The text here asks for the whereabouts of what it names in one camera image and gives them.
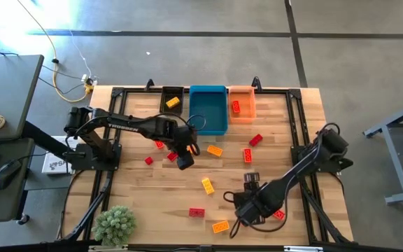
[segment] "computer mouse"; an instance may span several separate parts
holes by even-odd
[[[19,160],[10,161],[0,168],[0,190],[6,189],[21,169]]]

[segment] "paper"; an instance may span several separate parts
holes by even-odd
[[[53,136],[54,139],[58,140],[59,142],[63,143],[66,145],[65,136]],[[81,142],[80,138],[74,140],[74,138],[70,137],[68,138],[68,143],[69,147],[74,149],[77,144]],[[74,170],[71,169],[71,164],[68,163],[68,172],[70,174],[74,173]],[[55,156],[52,153],[48,153],[45,156],[45,162],[43,163],[43,169],[41,170],[41,173],[44,174],[65,174],[66,173],[66,162]]]

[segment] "lego brick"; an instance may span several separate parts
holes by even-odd
[[[239,101],[233,101],[232,102],[232,111],[234,113],[240,113],[241,112],[241,107],[239,106]]]
[[[171,160],[171,162],[173,162],[176,158],[178,157],[178,154],[177,153],[169,153],[168,155],[167,155],[167,158],[169,159],[169,160]]]
[[[253,137],[253,139],[250,140],[250,145],[254,147],[261,140],[262,140],[262,136],[260,134],[257,134],[255,137]]]
[[[169,107],[169,109],[172,109],[174,106],[180,103],[180,99],[178,97],[174,97],[170,99],[169,101],[166,102],[166,105]]]
[[[243,150],[243,161],[244,162],[251,162],[252,158],[251,158],[251,149],[250,148],[246,148]]]
[[[158,149],[164,148],[164,143],[162,143],[161,141],[155,141],[155,145],[157,146]]]
[[[213,225],[214,234],[218,232],[222,232],[229,229],[228,220],[224,220],[222,222],[216,223]]]
[[[144,161],[146,161],[147,165],[151,165],[153,163],[153,159],[151,157],[147,157]]]
[[[211,184],[211,181],[209,180],[209,178],[203,179],[201,181],[201,183],[203,184],[204,190],[206,191],[207,195],[214,193],[214,187]]]
[[[190,217],[204,218],[204,209],[193,209],[189,208]]]
[[[281,210],[278,210],[278,211],[273,213],[273,216],[275,218],[279,219],[279,220],[283,220],[284,216],[285,216],[285,213],[283,211],[281,211]]]
[[[222,155],[223,150],[219,147],[209,146],[208,152],[212,155],[216,155],[216,156],[220,157]]]

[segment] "yellow lego brick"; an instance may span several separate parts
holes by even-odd
[[[216,156],[220,157],[222,155],[223,150],[219,147],[209,146],[208,152],[212,155],[216,155]]]
[[[227,220],[224,220],[222,222],[219,222],[219,223],[216,223],[213,225],[214,234],[228,230],[228,229],[229,229],[229,224],[228,224]]]
[[[214,187],[211,184],[211,181],[209,180],[209,178],[205,178],[204,180],[201,181],[201,183],[203,184],[204,190],[206,191],[206,194],[211,194],[214,193]]]
[[[166,105],[169,107],[169,109],[172,109],[174,106],[180,103],[180,100],[178,97],[174,97],[170,99],[169,101],[166,102]]]

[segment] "orange bin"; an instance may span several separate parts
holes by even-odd
[[[256,118],[255,89],[250,86],[228,88],[229,118],[231,123],[252,123]],[[238,101],[239,112],[234,112],[233,102]]]

